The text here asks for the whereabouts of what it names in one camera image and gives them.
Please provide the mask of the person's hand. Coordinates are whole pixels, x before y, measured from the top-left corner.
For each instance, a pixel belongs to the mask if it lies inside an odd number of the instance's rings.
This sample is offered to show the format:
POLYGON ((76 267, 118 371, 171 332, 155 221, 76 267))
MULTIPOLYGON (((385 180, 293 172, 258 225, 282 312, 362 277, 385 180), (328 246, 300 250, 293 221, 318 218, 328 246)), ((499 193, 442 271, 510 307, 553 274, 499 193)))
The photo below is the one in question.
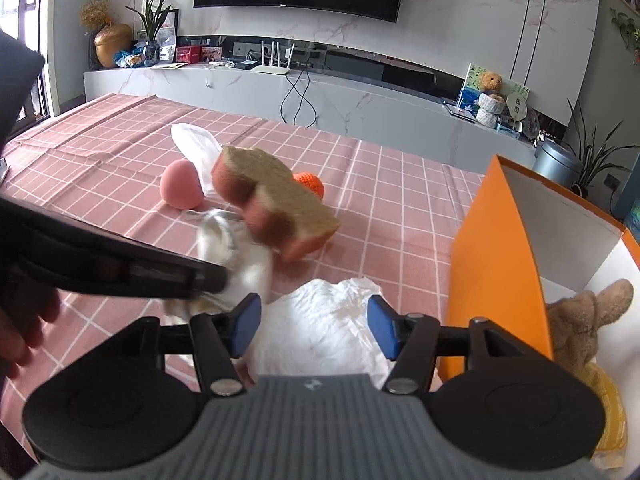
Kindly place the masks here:
POLYGON ((18 284, 1 292, 1 375, 17 378, 32 362, 32 350, 43 342, 43 324, 60 315, 61 303, 55 288, 18 284))

